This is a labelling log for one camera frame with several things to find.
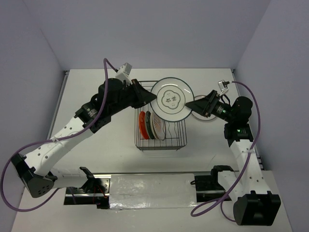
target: metal wire rack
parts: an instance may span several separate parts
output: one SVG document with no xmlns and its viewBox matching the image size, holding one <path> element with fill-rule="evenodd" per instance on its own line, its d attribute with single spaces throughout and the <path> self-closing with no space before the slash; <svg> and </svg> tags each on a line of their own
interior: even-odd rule
<svg viewBox="0 0 309 232">
<path fill-rule="evenodd" d="M 140 81 L 140 84 L 148 91 L 151 91 L 157 81 Z M 144 139 L 139 129 L 139 115 L 141 111 L 150 111 L 150 104 L 135 110 L 135 146 L 141 151 L 151 150 L 179 150 L 187 145 L 187 133 L 185 120 L 179 122 L 165 122 L 165 140 Z"/>
</svg>

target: plate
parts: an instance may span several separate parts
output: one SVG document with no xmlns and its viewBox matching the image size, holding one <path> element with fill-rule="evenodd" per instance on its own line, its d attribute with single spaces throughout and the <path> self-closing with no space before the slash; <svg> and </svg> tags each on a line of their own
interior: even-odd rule
<svg viewBox="0 0 309 232">
<path fill-rule="evenodd" d="M 150 103 L 153 111 L 161 119 L 169 122 L 184 120 L 191 114 L 191 109 L 185 106 L 194 100 L 192 89 L 181 79 L 176 77 L 163 78 L 151 89 L 157 96 Z"/>
<path fill-rule="evenodd" d="M 151 127 L 152 133 L 154 134 L 155 139 L 159 139 L 158 135 L 155 132 L 155 128 L 154 128 L 154 112 L 152 112 L 150 115 L 150 127 Z"/>
<path fill-rule="evenodd" d="M 197 95 L 197 96 L 194 97 L 194 100 L 202 99 L 202 98 L 204 98 L 204 97 L 206 97 L 206 96 L 205 96 L 205 95 Z M 211 115 L 210 117 L 204 117 L 204 116 L 202 116 L 202 115 L 200 115 L 200 114 L 198 114 L 198 113 L 196 113 L 196 112 L 194 112 L 194 111 L 192 111 L 192 116 L 193 116 L 195 119 L 197 119 L 197 120 L 199 120 L 199 121 L 204 121 L 204 122 L 212 121 L 212 120 L 214 120 L 215 118 L 217 118 L 217 116 L 215 116 L 215 115 Z"/>
<path fill-rule="evenodd" d="M 153 128 L 156 136 L 160 140 L 165 140 L 165 122 L 158 117 L 155 113 L 152 113 L 153 117 Z"/>
<path fill-rule="evenodd" d="M 140 133 L 144 137 L 144 139 L 149 139 L 149 135 L 147 134 L 146 126 L 145 126 L 145 115 L 146 113 L 144 111 L 140 112 L 139 115 L 139 128 L 140 128 Z"/>
<path fill-rule="evenodd" d="M 150 112 L 146 111 L 146 115 L 145 115 L 145 126 L 146 126 L 146 130 L 147 130 L 147 134 L 149 135 L 149 137 L 151 139 L 155 139 L 153 132 L 151 131 L 151 125 L 150 125 Z"/>
</svg>

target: white plate on table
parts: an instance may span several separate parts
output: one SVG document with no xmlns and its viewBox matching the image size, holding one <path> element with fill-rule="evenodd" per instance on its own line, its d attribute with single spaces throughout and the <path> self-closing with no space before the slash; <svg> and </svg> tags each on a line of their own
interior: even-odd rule
<svg viewBox="0 0 309 232">
<path fill-rule="evenodd" d="M 183 80 L 176 77 L 163 78 L 155 83 L 151 92 L 157 98 L 150 105 L 161 119 L 168 122 L 178 122 L 191 114 L 192 110 L 185 104 L 194 100 L 194 94 Z"/>
</svg>

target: red wire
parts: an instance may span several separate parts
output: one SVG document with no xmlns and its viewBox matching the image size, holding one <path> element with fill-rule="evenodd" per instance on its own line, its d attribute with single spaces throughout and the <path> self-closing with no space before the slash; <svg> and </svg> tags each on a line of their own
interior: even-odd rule
<svg viewBox="0 0 309 232">
<path fill-rule="evenodd" d="M 104 198 L 107 198 L 107 196 L 105 195 L 105 193 L 102 191 L 102 189 L 100 188 L 100 186 L 98 185 L 98 188 L 100 189 L 101 193 L 103 193 Z"/>
<path fill-rule="evenodd" d="M 92 203 L 93 204 L 95 203 L 95 194 L 96 194 L 96 187 L 95 187 L 95 190 L 93 191 L 93 198 L 92 198 Z"/>
</svg>

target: dish rack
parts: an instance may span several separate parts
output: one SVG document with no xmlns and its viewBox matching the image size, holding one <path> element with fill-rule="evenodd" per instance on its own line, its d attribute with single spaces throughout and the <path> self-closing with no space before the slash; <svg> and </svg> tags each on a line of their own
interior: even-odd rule
<svg viewBox="0 0 309 232">
<path fill-rule="evenodd" d="M 151 91 L 153 85 L 157 81 L 140 81 L 139 83 L 146 90 Z M 185 128 L 185 120 L 179 122 L 165 121 L 165 140 L 144 139 L 139 129 L 139 115 L 141 111 L 150 111 L 150 104 L 135 110 L 135 146 L 141 151 L 152 150 L 179 150 L 187 145 L 187 132 Z"/>
</svg>

